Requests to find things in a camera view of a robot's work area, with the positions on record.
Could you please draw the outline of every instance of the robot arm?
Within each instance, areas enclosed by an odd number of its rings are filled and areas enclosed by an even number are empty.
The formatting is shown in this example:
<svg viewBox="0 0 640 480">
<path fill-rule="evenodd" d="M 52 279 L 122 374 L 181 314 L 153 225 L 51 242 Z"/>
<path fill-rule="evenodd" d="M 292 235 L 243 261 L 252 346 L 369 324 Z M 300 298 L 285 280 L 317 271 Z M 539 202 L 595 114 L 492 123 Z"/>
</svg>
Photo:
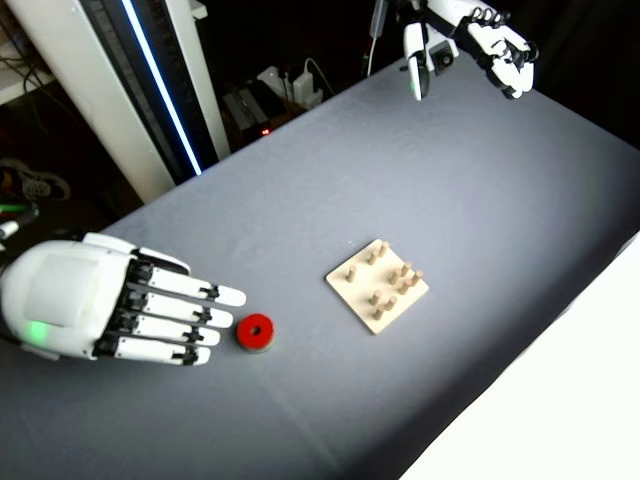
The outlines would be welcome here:
<svg viewBox="0 0 640 480">
<path fill-rule="evenodd" d="M 405 57 L 417 100 L 427 95 L 429 73 L 439 75 L 453 65 L 457 47 L 507 98 L 519 98 L 533 87 L 538 49 L 506 25 L 508 13 L 480 0 L 390 1 L 405 24 Z"/>
<path fill-rule="evenodd" d="M 23 253 L 0 276 L 10 332 L 47 358 L 100 356 L 202 365 L 218 344 L 214 328 L 244 305 L 243 292 L 190 276 L 184 262 L 90 233 Z"/>
</svg>

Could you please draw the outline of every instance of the red round object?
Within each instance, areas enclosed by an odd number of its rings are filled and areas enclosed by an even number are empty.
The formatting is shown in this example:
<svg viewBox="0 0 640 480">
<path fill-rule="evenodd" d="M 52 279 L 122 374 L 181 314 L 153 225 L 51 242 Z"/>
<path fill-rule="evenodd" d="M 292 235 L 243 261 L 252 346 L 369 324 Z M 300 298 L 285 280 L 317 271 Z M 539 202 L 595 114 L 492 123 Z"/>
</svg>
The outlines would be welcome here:
<svg viewBox="0 0 640 480">
<path fill-rule="evenodd" d="M 254 313 L 238 324 L 238 343 L 249 351 L 263 352 L 273 341 L 273 322 L 266 315 Z"/>
</svg>

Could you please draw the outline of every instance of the sneaker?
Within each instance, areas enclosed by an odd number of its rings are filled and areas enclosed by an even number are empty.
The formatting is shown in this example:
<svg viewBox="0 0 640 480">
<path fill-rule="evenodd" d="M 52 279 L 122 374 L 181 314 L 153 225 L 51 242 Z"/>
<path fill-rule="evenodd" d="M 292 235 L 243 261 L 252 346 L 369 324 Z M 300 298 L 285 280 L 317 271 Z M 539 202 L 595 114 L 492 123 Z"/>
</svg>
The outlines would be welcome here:
<svg viewBox="0 0 640 480">
<path fill-rule="evenodd" d="M 0 159 L 0 191 L 31 201 L 61 201 L 71 196 L 69 184 L 60 176 L 34 172 L 24 162 L 13 158 Z"/>
</svg>

